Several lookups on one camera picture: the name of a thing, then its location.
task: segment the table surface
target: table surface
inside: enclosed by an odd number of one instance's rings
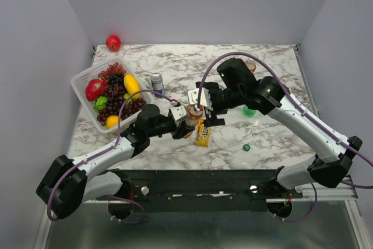
[[[149,76],[160,72],[166,95],[187,104],[187,91],[195,88],[207,66],[217,57],[232,51],[248,52],[264,60],[290,88],[300,102],[311,108],[292,46],[288,45],[125,45],[119,52],[97,47],[94,64],[123,56],[147,87]],[[269,73],[257,65],[257,79]],[[207,81],[223,85],[216,67]],[[168,113],[169,103],[156,99],[161,113]],[[226,125],[211,129],[208,148],[195,146],[195,133],[189,139],[173,140],[170,135],[152,138],[150,146],[131,160],[113,168],[122,169],[276,169],[311,157],[314,152],[284,125],[257,112],[253,117],[242,113],[242,106],[224,116]],[[114,134],[99,133],[81,108],[69,157],[94,151],[115,139]],[[250,144],[251,150],[242,147]]]

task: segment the green ball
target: green ball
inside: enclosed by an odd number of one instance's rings
[[[106,108],[106,102],[107,102],[107,97],[105,96],[100,96],[96,98],[94,101],[94,110],[96,112],[99,112],[102,109]]]
[[[250,149],[251,149],[250,145],[248,145],[248,144],[245,144],[242,148],[243,148],[243,150],[244,150],[245,152],[249,152]]]

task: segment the gray wall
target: gray wall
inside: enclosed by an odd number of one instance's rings
[[[373,0],[326,0],[301,44],[301,59],[320,115],[346,135],[363,139],[373,159]],[[356,158],[355,183],[373,185],[372,167]],[[358,190],[373,239],[373,191]]]
[[[36,187],[65,153],[79,101],[69,81],[91,46],[68,0],[0,0],[0,247],[32,248]]]
[[[88,38],[127,43],[300,43],[325,0],[69,0]]]

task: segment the cable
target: cable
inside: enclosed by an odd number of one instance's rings
[[[265,64],[265,62],[263,62],[261,59],[251,55],[251,54],[248,54],[246,52],[229,52],[225,55],[221,55],[220,57],[218,57],[216,60],[214,60],[210,66],[207,68],[205,74],[203,75],[203,78],[200,82],[200,85],[199,85],[199,91],[198,91],[198,100],[197,100],[197,106],[200,105],[200,96],[202,94],[202,89],[203,89],[203,84],[205,83],[205,80],[207,78],[207,75],[209,74],[209,72],[211,71],[211,69],[214,67],[214,65],[216,65],[219,61],[221,61],[223,58],[226,58],[226,57],[229,57],[231,55],[243,55],[245,57],[248,57],[248,58],[251,58],[253,59],[254,61],[258,62],[259,64],[261,64],[265,69],[267,69],[267,71],[275,78],[275,80],[279,83],[281,89],[284,91],[285,95],[287,96],[287,98],[290,100],[290,102],[295,106],[295,108],[297,110],[299,110],[301,113],[304,113],[305,110],[302,109],[302,107],[300,107],[300,105],[298,103],[295,102],[295,100],[293,100],[290,96],[290,93],[287,91],[286,87],[284,86],[284,84],[282,84],[280,78],[273,72],[272,69],[269,68],[268,65]],[[303,114],[304,116],[306,116],[312,123],[314,123],[319,129],[321,129],[324,133],[326,133],[327,135],[329,135],[332,139],[334,139],[337,143],[339,143],[340,145],[342,145],[342,147],[352,151],[353,153],[357,154],[359,157],[361,157],[363,160],[365,160],[371,167],[373,167],[373,161],[370,160],[368,157],[366,157],[363,153],[359,152],[358,150],[352,148],[348,143],[344,143],[344,142],[341,142],[339,137],[337,137],[336,135],[334,135],[332,132],[330,132],[326,127],[324,127],[322,124],[320,124],[315,118],[313,118],[311,115],[309,115],[308,113],[304,113]],[[350,182],[347,182],[347,181],[344,181],[342,180],[341,181],[343,184],[345,185],[349,185],[349,186],[352,186],[352,187],[355,187],[355,188],[361,188],[361,189],[373,189],[373,185],[368,185],[368,186],[364,186],[364,185],[356,185],[356,184],[353,184],[353,183],[350,183]]]
[[[121,119],[121,114],[122,114],[122,111],[123,111],[124,107],[125,107],[126,104],[127,104],[127,101],[130,100],[130,99],[131,99],[133,96],[135,96],[136,94],[138,94],[138,93],[143,93],[143,92],[150,92],[150,93],[153,93],[153,94],[157,94],[157,95],[161,96],[162,98],[167,99],[169,102],[172,102],[172,101],[173,101],[173,100],[170,99],[169,97],[164,96],[163,94],[161,94],[161,93],[159,93],[159,92],[156,92],[156,91],[154,91],[154,90],[149,90],[149,89],[139,90],[139,91],[133,93],[132,95],[130,95],[130,96],[129,96],[129,97],[128,97],[124,102],[123,102],[123,104],[122,104],[122,106],[121,106],[121,109],[119,110],[119,114],[118,114],[118,118],[119,118],[119,119],[118,119],[118,120]],[[51,209],[52,209],[52,200],[53,200],[53,197],[54,197],[54,195],[55,195],[55,193],[56,193],[58,187],[59,187],[59,186],[61,185],[61,183],[63,182],[63,180],[64,180],[64,179],[65,179],[65,178],[66,178],[66,177],[67,177],[71,172],[73,172],[75,169],[77,169],[77,168],[80,167],[81,165],[83,165],[83,164],[85,164],[85,163],[87,163],[87,162],[89,162],[89,161],[91,161],[91,160],[93,160],[93,159],[95,159],[95,158],[97,158],[97,157],[99,157],[99,156],[101,156],[101,155],[103,155],[103,154],[105,154],[105,153],[111,151],[112,149],[114,149],[114,148],[118,145],[119,140],[121,139],[121,131],[120,131],[120,128],[121,128],[121,124],[120,124],[120,122],[118,122],[117,140],[115,141],[114,146],[111,146],[111,147],[109,147],[109,148],[107,148],[107,149],[105,149],[105,150],[103,150],[103,151],[101,151],[101,152],[98,152],[98,153],[96,153],[96,154],[94,154],[94,155],[88,157],[88,158],[86,159],[86,161],[81,161],[81,162],[77,163],[76,165],[72,166],[68,171],[66,171],[66,172],[65,172],[65,173],[64,173],[64,174],[63,174],[63,175],[58,179],[57,183],[54,185],[54,187],[53,187],[53,189],[52,189],[52,192],[51,192],[51,195],[49,196],[48,204],[47,204],[47,216],[48,216],[48,218],[49,218],[50,221],[52,221],[52,222],[56,222],[56,221],[59,220],[58,218],[54,218],[54,217],[53,217]]]
[[[141,204],[137,203],[136,201],[133,201],[133,200],[130,200],[130,199],[126,199],[126,198],[118,198],[118,197],[115,197],[115,196],[113,196],[113,195],[107,195],[107,197],[109,197],[109,198],[114,198],[114,199],[117,199],[117,200],[119,200],[119,201],[129,202],[130,204],[134,204],[134,205],[138,206],[138,207],[141,209],[141,211],[142,211],[142,217],[141,217],[140,220],[138,220],[138,221],[130,222],[130,221],[126,221],[126,220],[118,219],[117,217],[115,217],[114,215],[112,215],[112,214],[109,212],[110,219],[115,220],[115,221],[120,222],[120,223],[123,223],[123,224],[135,225],[135,224],[139,224],[139,223],[141,223],[142,220],[145,218],[145,216],[146,216],[146,211],[145,211],[144,207],[143,207]]]
[[[316,204],[317,204],[317,191],[316,191],[316,187],[313,183],[311,183],[311,186],[313,187],[314,189],[314,192],[315,192],[315,202],[311,208],[311,210],[306,214],[304,215],[303,217],[300,217],[300,218],[294,218],[294,219],[286,219],[286,218],[281,218],[281,217],[278,217],[277,215],[274,215],[273,217],[274,218],[278,218],[278,220],[281,220],[283,222],[300,222],[302,220],[305,220],[307,219],[308,217],[310,217],[312,215],[312,213],[315,211],[316,209]]]
[[[287,193],[287,202],[285,203],[285,206],[289,206],[290,203],[291,203],[291,195],[290,195],[290,193],[288,192],[288,193]]]

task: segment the red fruit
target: red fruit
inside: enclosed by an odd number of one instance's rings
[[[110,35],[106,39],[106,46],[108,47],[109,50],[113,52],[117,52],[120,47],[121,47],[121,40],[119,39],[118,36],[115,35]]]
[[[93,101],[98,98],[107,86],[108,84],[105,80],[99,78],[91,80],[86,88],[86,97],[88,101]]]

